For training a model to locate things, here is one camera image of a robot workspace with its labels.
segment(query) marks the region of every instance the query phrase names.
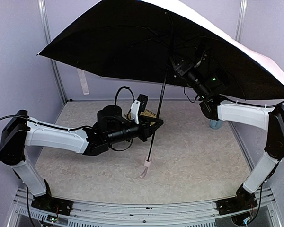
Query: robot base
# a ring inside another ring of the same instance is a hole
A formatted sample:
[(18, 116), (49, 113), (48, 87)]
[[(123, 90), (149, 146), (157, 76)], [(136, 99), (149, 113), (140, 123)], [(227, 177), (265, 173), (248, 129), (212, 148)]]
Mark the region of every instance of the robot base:
[(73, 202), (71, 200), (64, 200), (52, 197), (48, 183), (45, 181), (46, 194), (38, 197), (34, 197), (32, 207), (48, 211), (55, 214), (62, 214), (69, 216), (72, 209)]

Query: metal pole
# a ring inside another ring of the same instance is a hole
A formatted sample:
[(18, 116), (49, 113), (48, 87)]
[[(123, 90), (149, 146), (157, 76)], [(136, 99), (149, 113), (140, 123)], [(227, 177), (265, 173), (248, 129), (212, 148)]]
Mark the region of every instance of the metal pole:
[(243, 34), (243, 26), (245, 20), (245, 14), (247, 9), (247, 0), (241, 0), (240, 12), (239, 12), (239, 19), (237, 24), (237, 32), (235, 40), (240, 42), (242, 34)]
[[(38, 0), (38, 6), (39, 6), (39, 11), (40, 11), (45, 41), (46, 41), (46, 44), (49, 44), (51, 42), (51, 34), (50, 34), (50, 30), (49, 30), (49, 25), (48, 25), (45, 0)], [(61, 101), (62, 101), (63, 105), (65, 105), (67, 103), (67, 96), (66, 96), (66, 93), (65, 93), (65, 90), (64, 90), (64, 86), (63, 86), (63, 83), (62, 83), (62, 80), (61, 80), (61, 76), (60, 76), (60, 73), (59, 73), (59, 70), (58, 70), (57, 63), (56, 63), (56, 61), (54, 61), (52, 59), (50, 59), (50, 61), (51, 61), (54, 79), (55, 79), (56, 85), (58, 87), (58, 91), (59, 91)]]
[[(166, 79), (167, 79), (167, 76), (169, 74), (169, 62), (167, 63), (165, 70), (166, 70), (166, 72), (165, 72), (165, 76), (164, 76), (164, 80), (163, 80), (163, 84), (162, 84), (162, 88), (161, 88), (160, 101), (159, 101), (159, 106), (158, 106), (158, 110), (157, 110), (157, 118), (159, 118), (160, 112), (161, 112), (161, 107), (162, 107), (162, 102), (163, 102), (163, 97), (164, 97), (164, 92), (165, 92), (165, 87), (166, 87)], [(152, 135), (152, 138), (151, 138), (151, 147), (150, 147), (150, 151), (148, 152), (148, 157), (147, 157), (148, 162), (149, 162), (150, 157), (151, 157), (151, 149), (152, 149), (152, 146), (153, 146), (153, 141), (155, 139), (155, 134), (156, 134), (156, 132), (154, 132), (154, 134)]]

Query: umbrella shaft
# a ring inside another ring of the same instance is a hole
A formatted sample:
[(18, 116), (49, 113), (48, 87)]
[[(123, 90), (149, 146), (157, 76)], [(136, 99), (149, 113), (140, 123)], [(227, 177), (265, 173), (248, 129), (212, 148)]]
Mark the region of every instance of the umbrella shaft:
[[(161, 88), (159, 106), (158, 106), (158, 111), (157, 111), (157, 118), (159, 118), (159, 116), (160, 116), (164, 92), (165, 92), (165, 87), (166, 87), (166, 79), (167, 79), (168, 74), (169, 74), (169, 63), (167, 63), (167, 66), (166, 66), (166, 69), (165, 69), (165, 75), (164, 75), (164, 80), (163, 80), (163, 84), (162, 84), (162, 88)], [(154, 139), (155, 139), (155, 133), (152, 135), (152, 138), (151, 138), (151, 147), (150, 147), (150, 151), (148, 152), (148, 157), (147, 157), (148, 162), (149, 162), (150, 157), (151, 157), (151, 149), (152, 149)]]

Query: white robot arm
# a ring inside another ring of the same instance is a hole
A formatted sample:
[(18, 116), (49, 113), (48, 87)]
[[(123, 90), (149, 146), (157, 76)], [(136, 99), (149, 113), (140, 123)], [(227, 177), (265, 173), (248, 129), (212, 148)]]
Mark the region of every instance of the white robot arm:
[(284, 106), (259, 107), (223, 100), (216, 108), (210, 108), (216, 110), (210, 114), (205, 105), (201, 103), (200, 106), (203, 113), (214, 120), (217, 120), (217, 117), (222, 121), (244, 123), (268, 131), (265, 152), (249, 177), (237, 190), (237, 196), (217, 201), (221, 215), (245, 210), (251, 205), (257, 206), (254, 192), (266, 179), (271, 177), (279, 162), (284, 158)]
[(69, 215), (72, 201), (51, 196), (46, 180), (42, 179), (28, 156), (26, 146), (44, 146), (71, 150), (77, 154), (96, 156), (121, 141), (138, 137), (143, 142), (163, 124), (163, 120), (140, 116), (145, 110), (147, 96), (140, 95), (131, 107), (131, 121), (122, 117), (117, 105), (106, 106), (97, 113), (94, 126), (79, 128), (62, 127), (28, 117), (27, 111), (20, 110), (2, 131), (0, 160), (9, 165), (26, 184), (34, 196), (32, 206)]

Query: black bracket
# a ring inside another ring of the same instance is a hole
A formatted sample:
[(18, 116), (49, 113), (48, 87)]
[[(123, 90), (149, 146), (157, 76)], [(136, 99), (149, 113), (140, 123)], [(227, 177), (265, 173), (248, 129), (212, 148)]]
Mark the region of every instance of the black bracket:
[[(19, 110), (16, 116), (28, 118), (26, 110)], [(29, 128), (27, 120), (13, 118), (2, 130), (0, 160), (9, 166), (25, 161), (24, 144)]]
[(257, 206), (255, 194), (250, 194), (243, 188), (243, 185), (237, 190), (235, 197), (217, 201), (217, 209), (220, 215), (248, 210), (251, 206)]
[(52, 197), (49, 185), (46, 180), (44, 181), (46, 185), (46, 194), (34, 197), (32, 207), (40, 210), (45, 210), (54, 214), (62, 214), (69, 216), (71, 213), (73, 202), (71, 200)]

